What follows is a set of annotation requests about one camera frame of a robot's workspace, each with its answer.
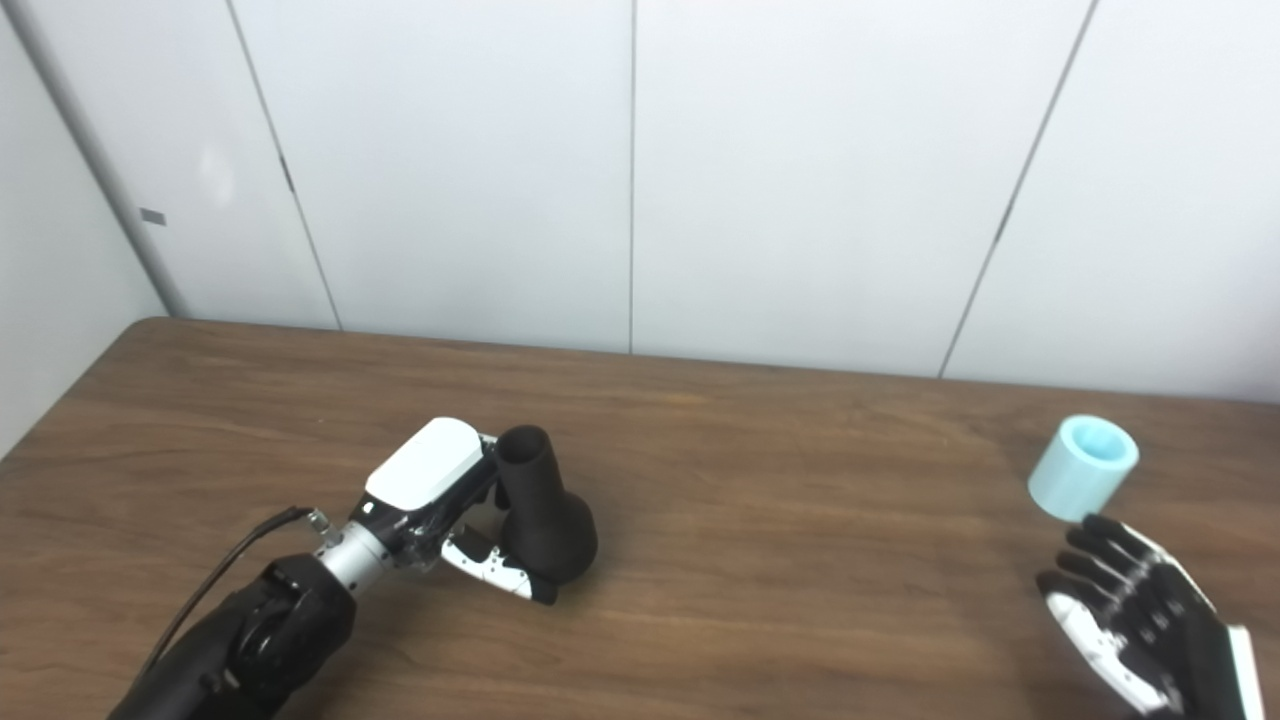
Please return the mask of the white and black right hand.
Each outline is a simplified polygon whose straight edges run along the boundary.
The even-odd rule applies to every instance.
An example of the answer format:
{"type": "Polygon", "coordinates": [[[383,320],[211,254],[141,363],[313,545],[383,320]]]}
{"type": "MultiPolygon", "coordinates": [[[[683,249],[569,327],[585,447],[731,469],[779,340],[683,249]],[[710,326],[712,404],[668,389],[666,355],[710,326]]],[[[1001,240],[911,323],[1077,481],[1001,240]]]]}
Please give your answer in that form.
{"type": "Polygon", "coordinates": [[[1137,719],[1262,719],[1249,630],[1226,623],[1165,547],[1087,514],[1037,588],[1092,671],[1137,719]]]}

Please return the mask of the white and black left hand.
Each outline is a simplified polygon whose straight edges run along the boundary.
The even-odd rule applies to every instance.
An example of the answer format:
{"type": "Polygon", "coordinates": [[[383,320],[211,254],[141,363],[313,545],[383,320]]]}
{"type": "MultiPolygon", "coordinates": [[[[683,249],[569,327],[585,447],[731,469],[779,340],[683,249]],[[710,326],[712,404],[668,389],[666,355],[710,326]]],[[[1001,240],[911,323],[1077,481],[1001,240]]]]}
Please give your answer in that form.
{"type": "Polygon", "coordinates": [[[558,589],[526,569],[474,519],[500,515],[497,439],[460,419],[438,416],[367,478],[337,543],[317,555],[353,597],[396,569],[445,562],[536,603],[558,589]]]}

